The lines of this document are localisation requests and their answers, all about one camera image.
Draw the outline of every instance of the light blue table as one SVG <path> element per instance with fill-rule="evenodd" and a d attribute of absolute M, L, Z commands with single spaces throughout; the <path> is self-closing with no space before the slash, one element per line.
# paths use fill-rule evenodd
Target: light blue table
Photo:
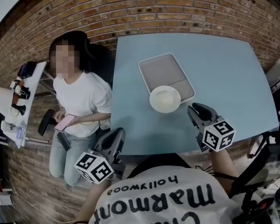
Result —
<path fill-rule="evenodd" d="M 198 150 L 187 104 L 162 114 L 149 104 L 138 62 L 173 53 L 191 81 L 193 102 L 214 108 L 237 130 L 235 141 L 278 126 L 266 76 L 247 42 L 211 35 L 148 34 L 118 39 L 111 128 L 123 127 L 122 155 Z"/>

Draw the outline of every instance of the woman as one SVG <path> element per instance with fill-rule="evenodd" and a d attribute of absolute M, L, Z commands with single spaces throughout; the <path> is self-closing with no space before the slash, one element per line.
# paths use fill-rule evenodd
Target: woman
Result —
<path fill-rule="evenodd" d="M 56 178 L 64 175 L 70 186 L 75 186 L 80 179 L 74 164 L 83 152 L 95 145 L 99 121 L 111 116 L 111 88 L 91 72 L 85 38 L 80 32 L 66 33 L 56 38 L 49 50 L 50 65 L 56 69 L 53 86 L 60 105 L 55 120 L 60 122 L 67 114 L 76 116 L 63 132 L 71 145 L 67 152 L 55 131 L 49 169 Z"/>
<path fill-rule="evenodd" d="M 214 172 L 238 176 L 225 149 L 210 155 Z M 228 197 L 232 182 L 189 168 L 176 154 L 153 155 L 128 179 L 94 185 L 76 224 L 231 224 L 242 212 Z"/>

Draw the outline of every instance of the white t-shirt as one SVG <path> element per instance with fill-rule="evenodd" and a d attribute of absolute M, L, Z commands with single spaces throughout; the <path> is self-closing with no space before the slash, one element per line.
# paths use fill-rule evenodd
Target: white t-shirt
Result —
<path fill-rule="evenodd" d="M 112 91 L 110 85 L 98 75 L 82 73 L 72 84 L 67 84 L 59 75 L 53 82 L 57 99 L 66 114 L 84 116 L 95 112 L 111 113 Z M 65 129 L 77 137 L 87 137 L 96 132 L 99 122 L 76 124 Z"/>
<path fill-rule="evenodd" d="M 241 213 L 208 173 L 162 166 L 108 188 L 89 223 L 232 224 Z"/>

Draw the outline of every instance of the hand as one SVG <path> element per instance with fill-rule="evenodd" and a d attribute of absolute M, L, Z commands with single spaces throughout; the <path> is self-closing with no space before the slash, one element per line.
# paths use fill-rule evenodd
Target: hand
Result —
<path fill-rule="evenodd" d="M 67 125 L 67 127 L 79 124 L 81 122 L 81 117 L 77 116 Z"/>
<path fill-rule="evenodd" d="M 62 107 L 59 111 L 56 112 L 54 119 L 59 123 L 65 116 L 65 109 Z"/>

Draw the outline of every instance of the white tray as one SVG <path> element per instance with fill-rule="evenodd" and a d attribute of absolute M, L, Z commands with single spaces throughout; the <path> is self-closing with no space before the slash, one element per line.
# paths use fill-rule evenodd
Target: white tray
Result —
<path fill-rule="evenodd" d="M 195 96 L 195 91 L 182 67 L 171 53 L 154 56 L 138 63 L 149 93 L 156 87 L 168 85 L 181 95 L 181 104 Z"/>

